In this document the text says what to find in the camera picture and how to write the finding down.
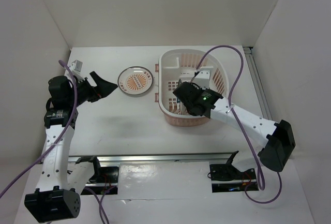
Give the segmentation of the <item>white and pink dish rack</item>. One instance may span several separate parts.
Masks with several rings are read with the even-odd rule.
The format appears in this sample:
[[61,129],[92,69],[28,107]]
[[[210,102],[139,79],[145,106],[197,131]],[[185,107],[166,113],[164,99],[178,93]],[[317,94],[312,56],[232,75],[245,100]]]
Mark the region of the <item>white and pink dish rack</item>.
[[[177,98],[173,91],[178,87],[178,80],[189,82],[194,76],[196,66],[205,52],[195,49],[175,49],[161,55],[158,63],[159,90],[156,99],[165,120],[172,126],[193,127],[209,121],[203,116],[177,114]],[[211,54],[200,65],[200,70],[210,70],[210,87],[222,96],[228,96],[229,82],[222,64]]]

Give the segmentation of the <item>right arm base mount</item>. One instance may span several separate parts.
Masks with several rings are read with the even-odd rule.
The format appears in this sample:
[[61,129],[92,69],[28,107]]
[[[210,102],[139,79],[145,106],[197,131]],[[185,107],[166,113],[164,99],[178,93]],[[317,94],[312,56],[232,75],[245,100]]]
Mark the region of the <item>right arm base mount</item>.
[[229,164],[211,164],[207,177],[211,180],[212,193],[259,191],[254,169],[240,172]]

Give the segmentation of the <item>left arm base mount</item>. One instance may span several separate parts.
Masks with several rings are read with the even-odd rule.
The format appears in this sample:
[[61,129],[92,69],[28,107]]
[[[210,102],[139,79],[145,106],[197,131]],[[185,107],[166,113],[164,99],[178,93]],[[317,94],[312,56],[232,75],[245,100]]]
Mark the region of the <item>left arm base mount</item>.
[[93,176],[85,185],[96,195],[118,194],[119,166],[106,166],[100,168],[100,174]]

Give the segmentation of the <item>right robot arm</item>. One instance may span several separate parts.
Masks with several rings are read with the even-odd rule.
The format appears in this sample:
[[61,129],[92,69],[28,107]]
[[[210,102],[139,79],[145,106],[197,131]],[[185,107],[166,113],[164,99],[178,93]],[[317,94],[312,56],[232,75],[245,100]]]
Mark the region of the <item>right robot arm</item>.
[[259,152],[251,146],[249,152],[236,152],[226,165],[230,178],[263,165],[274,172],[282,172],[294,148],[295,140],[290,123],[276,123],[259,117],[211,89],[202,89],[194,83],[183,82],[173,94],[183,103],[192,116],[205,116],[221,121],[242,131],[245,137],[257,143]]

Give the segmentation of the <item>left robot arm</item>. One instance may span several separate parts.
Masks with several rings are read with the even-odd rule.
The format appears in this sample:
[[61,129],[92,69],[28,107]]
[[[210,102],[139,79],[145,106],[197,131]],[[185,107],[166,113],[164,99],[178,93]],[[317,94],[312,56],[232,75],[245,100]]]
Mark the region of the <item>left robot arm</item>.
[[36,189],[27,194],[24,205],[38,223],[77,218],[85,184],[102,176],[96,156],[80,157],[68,168],[69,150],[74,135],[77,107],[86,101],[96,102],[109,96],[117,85],[90,73],[96,86],[87,78],[57,76],[48,81],[51,97],[47,101],[44,125],[46,152]]

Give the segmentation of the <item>aluminium side rail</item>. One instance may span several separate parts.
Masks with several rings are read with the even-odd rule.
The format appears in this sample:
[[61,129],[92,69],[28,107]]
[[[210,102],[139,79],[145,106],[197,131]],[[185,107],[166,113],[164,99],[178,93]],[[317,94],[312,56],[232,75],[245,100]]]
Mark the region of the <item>aluminium side rail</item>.
[[262,86],[262,82],[258,73],[256,63],[252,54],[252,47],[243,47],[246,61],[249,67],[249,71],[253,80],[254,88],[257,93],[258,101],[261,107],[262,115],[264,118],[271,120],[272,115],[268,107],[265,92]]

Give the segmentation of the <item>plate with orange sunburst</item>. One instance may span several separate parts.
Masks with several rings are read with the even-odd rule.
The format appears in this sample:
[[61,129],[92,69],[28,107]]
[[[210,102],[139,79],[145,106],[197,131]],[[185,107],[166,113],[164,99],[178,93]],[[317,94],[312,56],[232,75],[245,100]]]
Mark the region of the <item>plate with orange sunburst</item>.
[[145,67],[132,66],[124,69],[117,78],[119,89],[132,97],[142,96],[154,84],[152,73]]

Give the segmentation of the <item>aluminium front rail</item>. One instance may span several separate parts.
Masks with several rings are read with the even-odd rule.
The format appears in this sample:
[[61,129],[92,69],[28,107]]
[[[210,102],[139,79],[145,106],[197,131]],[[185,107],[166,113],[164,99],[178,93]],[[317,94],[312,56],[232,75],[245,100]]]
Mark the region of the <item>aluminium front rail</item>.
[[145,154],[145,155],[96,155],[101,163],[122,163],[122,162],[162,162],[162,161],[193,161],[193,160],[225,160],[227,161],[232,153],[186,153],[186,154]]

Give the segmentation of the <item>plate with red characters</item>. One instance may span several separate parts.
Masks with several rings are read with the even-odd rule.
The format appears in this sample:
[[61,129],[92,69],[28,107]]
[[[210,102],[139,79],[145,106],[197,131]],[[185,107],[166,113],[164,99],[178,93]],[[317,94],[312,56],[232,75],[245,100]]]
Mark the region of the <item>plate with red characters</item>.
[[181,115],[189,115],[187,108],[184,106],[184,104],[181,102],[180,103],[180,114]]

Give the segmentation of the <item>plate with dark blue rim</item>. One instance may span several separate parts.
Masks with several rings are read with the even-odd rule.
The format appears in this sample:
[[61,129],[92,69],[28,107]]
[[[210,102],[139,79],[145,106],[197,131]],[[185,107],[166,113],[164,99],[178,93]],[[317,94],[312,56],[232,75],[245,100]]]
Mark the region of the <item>plate with dark blue rim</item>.
[[[177,86],[180,86],[181,84],[182,84],[182,80],[179,79]],[[182,104],[179,98],[177,98],[176,102],[177,102],[177,114],[182,115]]]

